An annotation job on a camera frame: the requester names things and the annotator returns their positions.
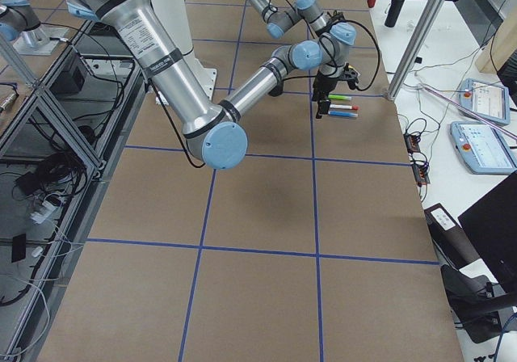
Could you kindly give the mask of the second grey robot base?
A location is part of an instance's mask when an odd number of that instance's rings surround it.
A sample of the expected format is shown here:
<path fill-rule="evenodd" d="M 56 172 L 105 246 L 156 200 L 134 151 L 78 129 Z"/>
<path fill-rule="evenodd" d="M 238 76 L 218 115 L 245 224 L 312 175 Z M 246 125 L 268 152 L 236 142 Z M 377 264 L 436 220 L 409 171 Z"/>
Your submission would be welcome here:
<path fill-rule="evenodd" d="M 68 30 L 42 23 L 28 0 L 1 0 L 1 36 L 21 55 L 51 55 L 59 43 L 69 43 Z"/>

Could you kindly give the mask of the grey robot arm image-right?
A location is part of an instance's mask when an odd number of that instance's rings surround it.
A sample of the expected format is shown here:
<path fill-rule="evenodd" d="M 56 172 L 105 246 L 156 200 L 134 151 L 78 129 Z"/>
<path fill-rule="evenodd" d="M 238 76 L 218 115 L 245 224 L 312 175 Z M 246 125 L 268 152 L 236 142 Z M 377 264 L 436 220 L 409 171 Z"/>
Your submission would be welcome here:
<path fill-rule="evenodd" d="M 338 17 L 326 13 L 317 0 L 296 0 L 281 9 L 272 0 L 247 0 L 261 15 L 267 25 L 267 31 L 275 39 L 279 39 L 300 21 L 305 21 L 317 36 L 329 32 Z"/>

